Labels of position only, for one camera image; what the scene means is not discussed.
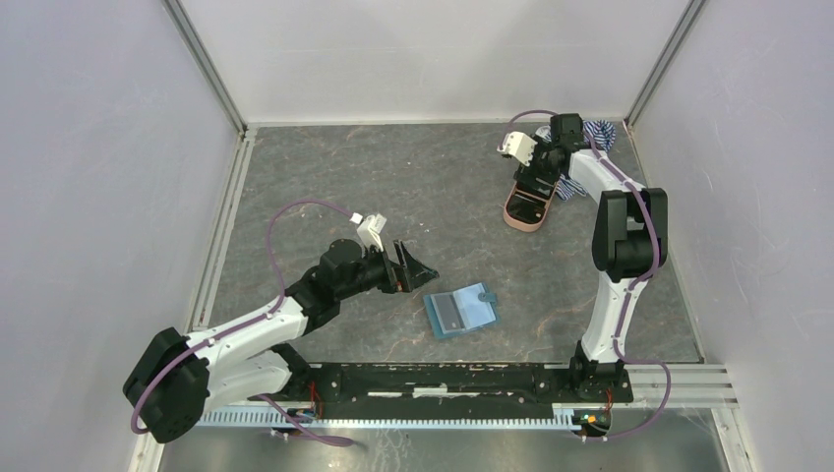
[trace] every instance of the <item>white wall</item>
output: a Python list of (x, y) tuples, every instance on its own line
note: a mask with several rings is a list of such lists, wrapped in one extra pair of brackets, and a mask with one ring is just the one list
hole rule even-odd
[(235, 141), (158, 0), (0, 6), (0, 469), (125, 470)]
[(686, 0), (184, 0), (252, 122), (625, 116)]
[(706, 351), (761, 470), (829, 470), (834, 10), (710, 2), (636, 124)]

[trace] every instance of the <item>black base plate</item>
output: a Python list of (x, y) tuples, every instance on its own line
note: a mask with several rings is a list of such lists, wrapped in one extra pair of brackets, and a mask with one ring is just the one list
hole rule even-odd
[[(331, 419), (553, 418), (552, 403), (605, 403), (605, 389), (574, 390), (567, 366), (552, 364), (340, 364), (310, 367), (280, 393), (278, 401), (309, 401), (309, 385)], [(634, 400), (627, 372), (612, 388), (614, 401)], [(419, 388), (444, 385), (449, 393), (422, 396)], [(414, 397), (418, 388), (418, 397)], [(398, 397), (374, 396), (395, 393)]]

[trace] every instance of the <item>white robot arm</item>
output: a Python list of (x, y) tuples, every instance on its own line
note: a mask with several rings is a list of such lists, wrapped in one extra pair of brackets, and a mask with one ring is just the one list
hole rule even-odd
[(123, 386), (135, 407), (143, 403), (141, 417), (154, 438), (173, 441), (204, 412), (282, 390), (293, 375), (288, 358), (297, 357), (283, 343), (332, 320), (341, 300), (373, 288), (411, 292), (437, 278), (399, 241), (393, 242), (398, 263), (388, 258), (380, 238), (385, 223), (379, 214), (367, 216), (357, 228), (362, 245), (334, 241), (285, 296), (243, 317), (186, 336), (173, 327), (157, 334)]
[(666, 194), (661, 189), (646, 189), (628, 178), (604, 151), (589, 148), (583, 142), (578, 115), (555, 116), (551, 122), (551, 142), (513, 132), (506, 135), (498, 151), (514, 157), (519, 168), (540, 181), (555, 181), (560, 174), (570, 177), (599, 206), (592, 246), (594, 263), (600, 271), (599, 288), (590, 325), (581, 339), (581, 350), (589, 362), (617, 363), (620, 357), (613, 340), (625, 353), (631, 315), (647, 283), (637, 277), (648, 270), (653, 256), (632, 189), (640, 193), (651, 210), (661, 248), (660, 265), (666, 259)]

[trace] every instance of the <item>marble-patterned floor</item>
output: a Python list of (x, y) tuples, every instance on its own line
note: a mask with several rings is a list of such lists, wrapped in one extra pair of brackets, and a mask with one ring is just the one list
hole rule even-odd
[[(594, 306), (597, 271), (590, 251), (596, 208), (590, 198), (556, 201), (539, 231), (509, 228), (502, 205), (515, 164), (495, 152), (502, 136), (499, 124), (260, 129), (211, 325), (275, 296), (264, 246), (268, 220), (282, 205), (313, 197), (363, 214), (382, 213), (388, 244), (405, 241), (441, 278), (416, 293), (372, 291), (343, 302), (335, 320), (292, 342), (308, 361), (567, 362)], [(619, 125), (610, 156), (642, 180)], [(331, 241), (350, 237), (355, 226), (335, 211), (300, 206), (278, 221), (272, 241), (291, 283), (318, 263)], [(674, 270), (667, 261), (643, 292), (627, 337), (629, 357), (698, 360)], [(437, 340), (422, 296), (476, 282), (498, 294), (501, 322)]]

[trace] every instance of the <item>striped cloth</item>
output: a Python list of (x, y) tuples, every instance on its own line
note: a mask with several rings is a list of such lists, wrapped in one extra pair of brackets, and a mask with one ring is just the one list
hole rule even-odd
[[(605, 120), (586, 121), (582, 127), (584, 128), (585, 133), (594, 137), (594, 142), (596, 142), (597, 148), (600, 148), (605, 152), (611, 150), (611, 147), (614, 145), (614, 139), (617, 138), (617, 129), (614, 128), (613, 123)], [(550, 126), (543, 126), (539, 128), (536, 130), (536, 135), (549, 142), (551, 139)], [(582, 197), (588, 195), (585, 189), (579, 185), (579, 182), (566, 178), (564, 175), (560, 176), (559, 182), (556, 183), (556, 196), (559, 197), (559, 200), (565, 202), (576, 194), (579, 194)]]

